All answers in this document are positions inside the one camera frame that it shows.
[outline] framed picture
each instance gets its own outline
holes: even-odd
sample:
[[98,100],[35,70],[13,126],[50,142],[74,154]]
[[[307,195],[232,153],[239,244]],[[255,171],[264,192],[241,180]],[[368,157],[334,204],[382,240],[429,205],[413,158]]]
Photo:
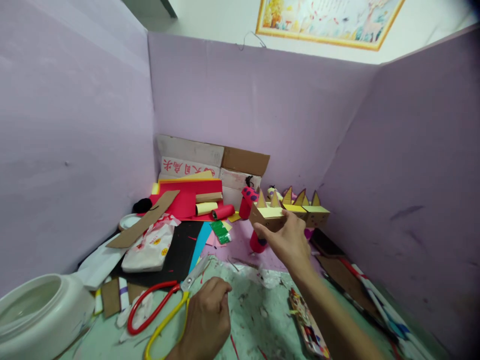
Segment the framed picture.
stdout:
[[378,51],[405,0],[261,0],[256,33]]

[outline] purple wall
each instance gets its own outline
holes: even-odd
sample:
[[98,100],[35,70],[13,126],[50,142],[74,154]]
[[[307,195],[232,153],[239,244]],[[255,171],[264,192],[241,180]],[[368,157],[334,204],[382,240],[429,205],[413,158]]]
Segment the purple wall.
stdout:
[[264,187],[311,196],[378,66],[149,32],[157,131],[271,155]]
[[147,32],[120,1],[3,1],[0,296],[66,272],[155,179]]
[[479,34],[382,67],[320,189],[327,232],[461,359],[480,302]]

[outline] white bucket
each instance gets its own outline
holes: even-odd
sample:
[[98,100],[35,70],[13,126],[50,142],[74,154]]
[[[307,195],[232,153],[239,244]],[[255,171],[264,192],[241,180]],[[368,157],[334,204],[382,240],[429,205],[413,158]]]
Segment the white bucket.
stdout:
[[0,359],[53,359],[78,337],[94,307],[76,275],[24,283],[0,299]]

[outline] scissors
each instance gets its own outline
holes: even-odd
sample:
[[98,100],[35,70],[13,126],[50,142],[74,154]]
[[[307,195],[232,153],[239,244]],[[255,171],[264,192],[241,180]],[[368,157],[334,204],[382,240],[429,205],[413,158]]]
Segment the scissors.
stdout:
[[[181,301],[178,303],[177,306],[171,311],[170,314],[161,322],[161,324],[155,329],[155,332],[153,335],[150,337],[150,340],[148,341],[148,344],[146,345],[145,348],[145,360],[152,360],[150,356],[150,348],[152,347],[152,344],[154,343],[155,339],[159,334],[162,332],[162,330],[167,326],[167,324],[174,318],[174,316],[179,312],[180,308],[186,303],[186,312],[185,312],[185,324],[183,325],[183,330],[180,335],[180,340],[184,336],[184,331],[185,331],[185,325],[187,324],[187,314],[189,310],[189,304],[190,304],[190,287],[192,284],[195,282],[195,280],[199,277],[201,273],[204,272],[204,270],[207,268],[207,262],[209,261],[210,257],[205,256],[194,268],[193,270],[188,274],[186,279],[179,284],[177,281],[166,281],[159,283],[157,285],[152,286],[149,288],[147,291],[145,291],[138,301],[135,303],[133,308],[131,309],[130,315],[128,317],[128,322],[127,322],[127,329],[128,332],[132,335],[137,335],[140,334],[143,330],[145,330],[150,323],[157,317],[157,315],[160,313],[162,308],[165,306],[167,301],[170,299],[172,294],[176,293],[178,290],[181,290],[183,292],[183,295],[181,297]],[[150,317],[145,320],[145,322],[140,325],[137,329],[134,329],[132,327],[132,321],[134,319],[135,312],[137,311],[137,308],[139,305],[142,303],[142,300],[151,292],[154,292],[155,290],[162,289],[162,288],[169,288],[172,287],[172,289],[168,292],[168,294],[165,296],[165,298],[161,301],[160,305],[155,309],[155,311],[150,315]]]

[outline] green tape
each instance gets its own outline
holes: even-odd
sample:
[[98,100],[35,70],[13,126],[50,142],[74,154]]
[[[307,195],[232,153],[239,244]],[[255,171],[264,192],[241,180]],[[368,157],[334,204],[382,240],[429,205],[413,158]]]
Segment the green tape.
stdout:
[[221,221],[214,221],[210,223],[211,229],[218,237],[220,244],[226,244],[232,241],[228,230],[225,228],[224,224]]

